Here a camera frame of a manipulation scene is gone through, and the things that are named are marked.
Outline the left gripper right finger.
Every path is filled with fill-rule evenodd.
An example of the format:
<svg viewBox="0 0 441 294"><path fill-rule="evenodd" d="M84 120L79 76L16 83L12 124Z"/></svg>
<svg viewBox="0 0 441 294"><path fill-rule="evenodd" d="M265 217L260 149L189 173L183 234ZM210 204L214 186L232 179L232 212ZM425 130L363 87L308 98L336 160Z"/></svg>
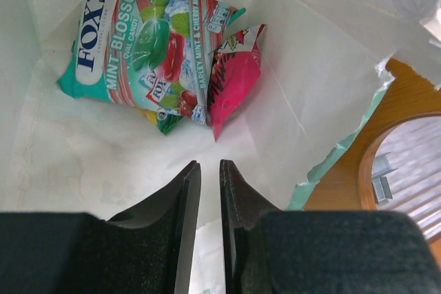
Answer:
<svg viewBox="0 0 441 294"><path fill-rule="evenodd" d="M414 221L394 211L283 211L220 162L227 293L439 293Z"/></svg>

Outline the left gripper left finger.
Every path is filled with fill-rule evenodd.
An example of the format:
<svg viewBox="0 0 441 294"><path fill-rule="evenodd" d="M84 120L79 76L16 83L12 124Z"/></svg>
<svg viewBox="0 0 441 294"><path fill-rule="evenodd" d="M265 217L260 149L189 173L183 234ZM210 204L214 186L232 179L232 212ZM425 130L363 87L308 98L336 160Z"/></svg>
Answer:
<svg viewBox="0 0 441 294"><path fill-rule="evenodd" d="M187 293L201 195L191 161L168 184L101 220L3 212L2 293Z"/></svg>

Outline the pink red snack packet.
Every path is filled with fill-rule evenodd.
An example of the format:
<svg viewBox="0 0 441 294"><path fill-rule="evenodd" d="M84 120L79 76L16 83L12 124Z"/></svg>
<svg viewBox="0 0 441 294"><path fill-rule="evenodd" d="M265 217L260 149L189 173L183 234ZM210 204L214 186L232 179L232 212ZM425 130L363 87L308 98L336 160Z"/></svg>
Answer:
<svg viewBox="0 0 441 294"><path fill-rule="evenodd" d="M266 27L260 24L239 30L214 52L207 111L215 140L227 118L245 100L261 75L258 38Z"/></svg>

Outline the mint green Fox's candy packet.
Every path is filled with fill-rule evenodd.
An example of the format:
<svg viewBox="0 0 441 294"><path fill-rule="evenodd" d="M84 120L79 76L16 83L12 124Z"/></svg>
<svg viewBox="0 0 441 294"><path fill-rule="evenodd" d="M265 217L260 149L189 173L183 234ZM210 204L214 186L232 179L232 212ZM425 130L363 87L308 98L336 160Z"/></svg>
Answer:
<svg viewBox="0 0 441 294"><path fill-rule="evenodd" d="M217 0L82 0L59 87L73 98L205 124L214 53L240 15Z"/></svg>

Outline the green printed paper bag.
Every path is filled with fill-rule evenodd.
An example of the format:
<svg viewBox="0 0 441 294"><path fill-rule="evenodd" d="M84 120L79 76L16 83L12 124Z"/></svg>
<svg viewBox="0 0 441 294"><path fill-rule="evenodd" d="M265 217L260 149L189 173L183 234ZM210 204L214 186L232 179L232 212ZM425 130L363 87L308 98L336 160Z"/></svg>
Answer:
<svg viewBox="0 0 441 294"><path fill-rule="evenodd" d="M82 0L1 0L1 210L108 219L191 160L202 189L189 290L223 293L218 170L233 160L277 207L300 209L360 137L408 63L440 88L440 0L220 0L264 23L262 74L219 139L182 121L162 135L135 109L65 95Z"/></svg>

